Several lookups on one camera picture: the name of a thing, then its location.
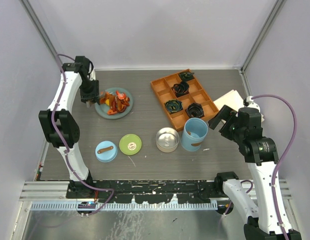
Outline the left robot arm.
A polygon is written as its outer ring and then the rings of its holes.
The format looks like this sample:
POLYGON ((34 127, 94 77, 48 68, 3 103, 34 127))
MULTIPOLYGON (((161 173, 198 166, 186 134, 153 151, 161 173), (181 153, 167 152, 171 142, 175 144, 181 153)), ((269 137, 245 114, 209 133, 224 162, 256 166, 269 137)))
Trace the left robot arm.
POLYGON ((93 63, 77 56, 61 67, 61 79, 52 103, 38 114, 45 139, 62 155, 69 172, 67 197, 92 198, 96 192, 93 178, 79 148, 80 128, 72 116, 77 92, 88 107, 99 104, 99 81, 93 63))

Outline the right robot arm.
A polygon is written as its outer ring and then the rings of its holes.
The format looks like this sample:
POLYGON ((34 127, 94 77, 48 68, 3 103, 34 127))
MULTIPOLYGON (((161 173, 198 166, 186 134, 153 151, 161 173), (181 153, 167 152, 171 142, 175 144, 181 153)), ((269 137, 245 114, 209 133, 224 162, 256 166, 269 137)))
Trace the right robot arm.
POLYGON ((262 115, 256 108, 242 107, 234 110, 224 105, 209 120, 210 129, 220 121, 224 125, 221 135, 235 142, 250 170, 257 203, 244 191, 238 176, 230 172, 217 173, 214 191, 228 197, 243 219, 247 240, 300 240, 301 234, 292 228, 287 217, 276 169, 279 156, 275 142, 263 136, 262 115))

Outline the blue cylindrical lunch container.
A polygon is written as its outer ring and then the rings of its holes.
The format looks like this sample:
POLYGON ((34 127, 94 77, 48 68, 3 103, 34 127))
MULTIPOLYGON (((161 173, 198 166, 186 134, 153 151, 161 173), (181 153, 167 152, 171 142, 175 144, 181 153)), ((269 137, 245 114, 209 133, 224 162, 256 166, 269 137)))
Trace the blue cylindrical lunch container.
POLYGON ((208 125, 205 121, 200 118, 190 118, 186 121, 183 128, 181 146, 189 152, 199 150, 208 134, 208 130, 208 125))

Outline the grey-blue plate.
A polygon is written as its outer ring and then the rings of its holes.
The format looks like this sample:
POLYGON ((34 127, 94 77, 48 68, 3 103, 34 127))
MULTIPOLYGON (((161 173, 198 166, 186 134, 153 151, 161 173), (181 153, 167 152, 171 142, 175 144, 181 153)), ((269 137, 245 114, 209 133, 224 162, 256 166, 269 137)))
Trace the grey-blue plate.
POLYGON ((134 100, 133 100, 133 96, 132 94, 127 90, 127 89, 124 89, 124 88, 121 88, 121 87, 111 87, 111 88, 108 88, 104 91, 107 91, 107 92, 114 92, 116 90, 119 90, 120 92, 124 92, 128 95, 128 97, 130 98, 130 106, 125 110, 125 112, 123 113, 119 113, 119 114, 116 114, 116 115, 107 115, 107 110, 109 109, 109 107, 105 104, 95 104, 94 105, 94 108, 96 110, 96 112, 103 118, 105 119, 108 119, 108 120, 116 120, 116 119, 120 119, 124 116, 126 116, 133 108, 133 104, 134 104, 134 100))

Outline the pile of food pieces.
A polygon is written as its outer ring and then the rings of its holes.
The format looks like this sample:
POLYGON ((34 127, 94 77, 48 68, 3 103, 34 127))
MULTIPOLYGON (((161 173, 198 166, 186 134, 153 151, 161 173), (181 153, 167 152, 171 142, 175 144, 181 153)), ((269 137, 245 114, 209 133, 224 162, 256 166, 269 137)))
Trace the pile of food pieces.
POLYGON ((119 90, 113 92, 102 91, 99 96, 99 103, 101 105, 107 105, 108 110, 106 114, 113 116, 125 112, 130 106, 130 98, 125 92, 119 90))

